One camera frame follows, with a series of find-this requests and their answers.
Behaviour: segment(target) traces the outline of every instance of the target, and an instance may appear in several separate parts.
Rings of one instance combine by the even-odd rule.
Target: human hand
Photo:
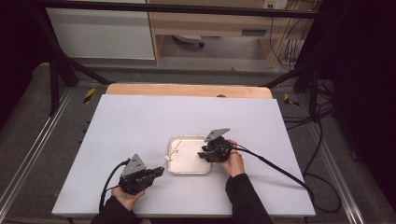
[[[229,139],[228,141],[233,147],[236,147],[235,141],[231,139]],[[239,154],[238,151],[235,149],[231,150],[228,160],[219,162],[219,165],[222,166],[224,168],[224,171],[231,177],[245,173],[244,160],[242,159],[242,155]]]
[[[136,201],[145,194],[142,190],[136,195],[125,193],[121,187],[116,187],[111,190],[111,195],[115,197],[128,211],[131,211]]]

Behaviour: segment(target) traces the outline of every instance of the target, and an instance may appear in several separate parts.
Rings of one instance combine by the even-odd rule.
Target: tripod
[[[64,81],[64,84],[69,87],[75,87],[78,84],[78,78],[76,77],[73,69],[82,72],[88,77],[100,82],[101,84],[111,84],[114,81],[107,80],[100,77],[93,71],[89,70],[85,66],[76,62],[75,60],[68,57],[63,50],[56,38],[55,32],[50,26],[50,18],[46,10],[43,7],[30,7],[30,12],[35,18],[35,22],[41,30],[41,37],[46,41],[46,52],[48,53],[51,60],[49,61],[49,72],[50,72],[50,89],[51,89],[51,109],[49,115],[52,116],[56,109],[59,107],[59,78],[58,75]]]

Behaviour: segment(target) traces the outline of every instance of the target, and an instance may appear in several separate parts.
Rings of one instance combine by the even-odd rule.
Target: cable
[[[122,165],[127,165],[128,162],[129,162],[130,160],[131,160],[131,159],[128,158],[127,161],[123,161],[122,163],[118,164],[118,165],[116,166],[116,168],[114,168],[114,170],[111,172],[110,176],[108,177],[108,179],[107,179],[107,181],[106,181],[106,183],[105,183],[105,187],[103,188],[102,195],[101,195],[101,197],[100,197],[99,211],[102,210],[102,208],[103,208],[103,206],[104,206],[104,204],[105,204],[106,193],[107,193],[108,190],[110,190],[110,189],[107,189],[107,185],[108,185],[108,182],[110,182],[111,177],[113,177],[114,173],[116,173],[116,171],[117,171]]]
[[[313,175],[313,174],[308,173],[309,167],[311,166],[311,164],[312,164],[314,158],[318,155],[318,151],[319,151],[319,149],[320,149],[320,145],[321,145],[322,138],[323,138],[323,128],[322,128],[320,119],[322,119],[322,118],[328,116],[329,114],[331,114],[331,113],[333,112],[333,107],[332,107],[332,106],[327,107],[327,108],[325,108],[325,109],[322,109],[322,107],[325,106],[325,105],[330,105],[330,104],[331,104],[331,102],[326,102],[326,103],[324,103],[324,104],[322,104],[322,105],[320,105],[320,106],[318,107],[318,112],[317,112],[317,114],[318,114],[318,126],[319,126],[319,130],[320,130],[318,145],[317,145],[317,147],[315,148],[315,151],[314,151],[313,156],[311,157],[311,159],[309,160],[308,164],[306,165],[306,167],[305,167],[305,169],[304,169],[304,171],[303,171],[303,178],[305,179],[307,176],[314,177],[314,178],[316,178],[316,179],[318,179],[318,180],[324,182],[325,184],[327,184],[330,188],[332,188],[332,190],[335,192],[335,195],[336,195],[336,197],[337,197],[337,202],[338,202],[337,206],[336,206],[334,209],[324,209],[324,208],[318,206],[318,205],[315,204],[315,203],[313,203],[313,205],[314,205],[314,207],[317,208],[319,211],[322,211],[322,212],[325,212],[325,213],[336,213],[336,212],[338,212],[338,211],[341,209],[341,207],[342,207],[342,203],[341,203],[342,200],[341,200],[341,196],[340,196],[338,190],[335,188],[335,186],[334,186],[332,183],[330,183],[329,181],[325,180],[324,178],[322,178],[322,177],[320,177],[320,176],[318,176],[318,175]],[[288,130],[291,129],[291,128],[298,127],[298,126],[300,126],[300,125],[302,125],[302,124],[305,124],[305,123],[307,123],[307,122],[313,121],[311,118],[309,118],[309,119],[307,119],[307,118],[301,118],[301,120],[302,120],[302,122],[300,122],[298,125],[295,125],[295,126],[293,126],[293,127],[288,128]]]
[[[311,199],[311,202],[314,203],[315,202],[315,195],[314,192],[312,191],[311,188],[309,188],[303,181],[301,181],[300,179],[298,179],[297,177],[295,177],[294,175],[291,175],[290,173],[286,172],[285,170],[281,169],[280,167],[276,166],[275,164],[271,163],[270,161],[268,161],[267,159],[265,159],[262,156],[259,156],[253,152],[251,152],[250,150],[248,150],[247,148],[241,146],[241,145],[237,145],[239,147],[232,147],[232,149],[236,149],[239,151],[244,151],[250,155],[253,155],[255,157],[257,157],[259,160],[265,162],[267,165],[271,166],[272,168],[274,168],[275,170],[279,171],[281,174],[287,176],[288,178],[294,180],[295,182],[297,182],[298,184],[300,184],[302,187],[304,187],[306,189],[306,191],[309,194],[309,198]]]

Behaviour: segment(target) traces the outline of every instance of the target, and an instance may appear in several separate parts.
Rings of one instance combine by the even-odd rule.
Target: gray floor
[[[254,39],[208,37],[205,47],[177,43],[171,37],[165,40],[163,63],[127,61],[85,61],[92,70],[103,77],[118,82],[154,82],[154,83],[190,83],[257,86],[279,76],[279,68],[268,69],[265,60]],[[91,79],[79,75],[84,86],[73,89],[70,100],[52,131],[49,140],[21,187],[21,191],[10,207],[6,221],[17,220],[20,223],[55,223],[64,222],[64,218],[51,214],[56,202],[56,192],[62,188],[68,170],[78,152],[79,141],[84,138],[84,130],[89,128],[99,97],[106,91],[106,86],[95,85],[96,91],[89,104],[82,101],[90,88]],[[288,80],[279,88],[272,89],[279,102],[283,116],[303,117],[300,106],[284,103],[285,91],[290,99],[298,100],[289,86]],[[34,79],[18,105],[14,108],[7,124],[0,132],[0,191],[4,191],[29,152],[35,138],[45,125],[50,111],[49,69],[37,67]],[[326,143],[334,155],[336,163],[349,186],[354,200],[359,207],[365,223],[396,223],[394,211],[381,193],[369,171],[363,163],[353,161],[336,118],[322,120]],[[290,141],[297,161],[303,170],[317,145],[309,124],[289,131]],[[315,158],[309,170],[331,181],[329,172],[320,154]],[[328,186],[315,179],[307,178],[317,196],[320,207],[334,208],[337,201]],[[335,214],[317,211],[310,223],[349,223],[346,212],[341,209]],[[277,219],[278,223],[299,223],[290,219]]]

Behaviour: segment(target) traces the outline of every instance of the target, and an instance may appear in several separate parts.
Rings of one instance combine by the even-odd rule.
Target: white table
[[[175,135],[224,134],[303,180],[276,100],[186,96],[102,95],[52,213],[92,217],[108,176],[137,153],[148,168],[163,165]],[[305,189],[257,158],[243,154],[246,172],[272,217],[314,216]],[[121,167],[109,186],[117,185]],[[212,164],[205,176],[167,170],[138,201],[139,217],[228,217],[228,176]]]

